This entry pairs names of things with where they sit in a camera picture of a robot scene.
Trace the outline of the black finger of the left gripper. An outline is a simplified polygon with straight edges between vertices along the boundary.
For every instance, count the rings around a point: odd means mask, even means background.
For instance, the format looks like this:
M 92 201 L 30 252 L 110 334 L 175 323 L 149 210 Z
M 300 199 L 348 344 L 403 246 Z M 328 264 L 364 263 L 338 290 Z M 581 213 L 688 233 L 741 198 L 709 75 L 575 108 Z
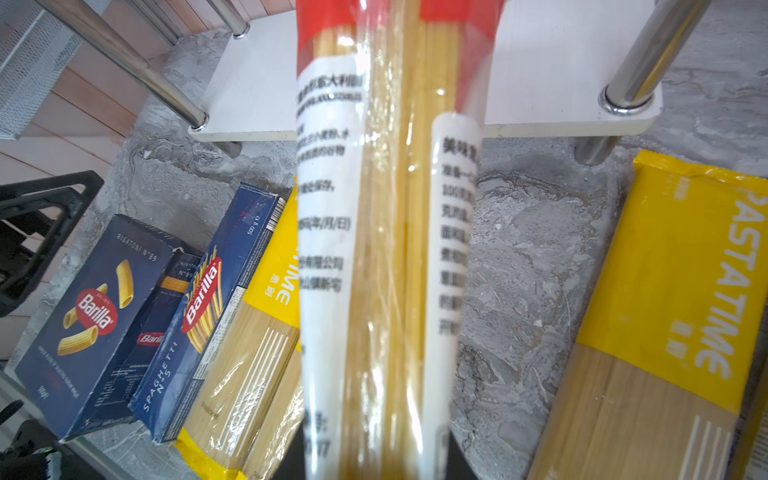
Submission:
M 1 187 L 1 315 L 35 291 L 104 180 L 82 171 Z

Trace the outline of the red spaghetti bag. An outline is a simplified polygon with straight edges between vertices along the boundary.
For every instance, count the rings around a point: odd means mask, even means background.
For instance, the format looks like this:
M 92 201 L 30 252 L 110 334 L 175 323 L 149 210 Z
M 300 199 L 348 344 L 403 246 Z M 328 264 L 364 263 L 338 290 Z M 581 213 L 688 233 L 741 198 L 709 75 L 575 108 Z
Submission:
M 442 479 L 500 1 L 300 1 L 305 471 Z

